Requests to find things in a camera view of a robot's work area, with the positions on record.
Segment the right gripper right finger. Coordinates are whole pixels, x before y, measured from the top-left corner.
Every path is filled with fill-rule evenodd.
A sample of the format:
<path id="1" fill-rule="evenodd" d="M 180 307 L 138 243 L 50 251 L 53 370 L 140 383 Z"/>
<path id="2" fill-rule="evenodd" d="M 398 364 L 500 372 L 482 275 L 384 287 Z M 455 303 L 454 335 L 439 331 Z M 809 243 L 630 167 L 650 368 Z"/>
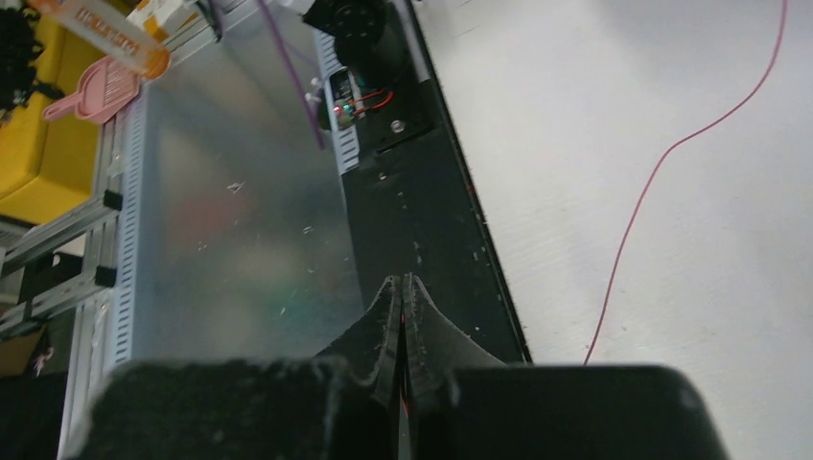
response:
<path id="1" fill-rule="evenodd" d="M 505 362 L 477 345 L 437 308 L 415 274 L 407 274 L 404 279 L 403 313 L 406 410 L 411 420 L 459 404 L 462 390 L 458 372 L 506 367 Z"/>

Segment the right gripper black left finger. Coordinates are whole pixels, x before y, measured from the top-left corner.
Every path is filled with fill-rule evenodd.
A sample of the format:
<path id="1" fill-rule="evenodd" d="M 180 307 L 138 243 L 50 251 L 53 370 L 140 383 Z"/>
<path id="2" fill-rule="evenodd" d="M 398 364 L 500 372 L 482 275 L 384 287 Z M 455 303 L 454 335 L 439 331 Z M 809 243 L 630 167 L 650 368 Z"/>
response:
<path id="1" fill-rule="evenodd" d="M 402 279 L 383 280 L 362 317 L 316 356 L 336 358 L 375 403 L 389 411 L 399 396 Z"/>

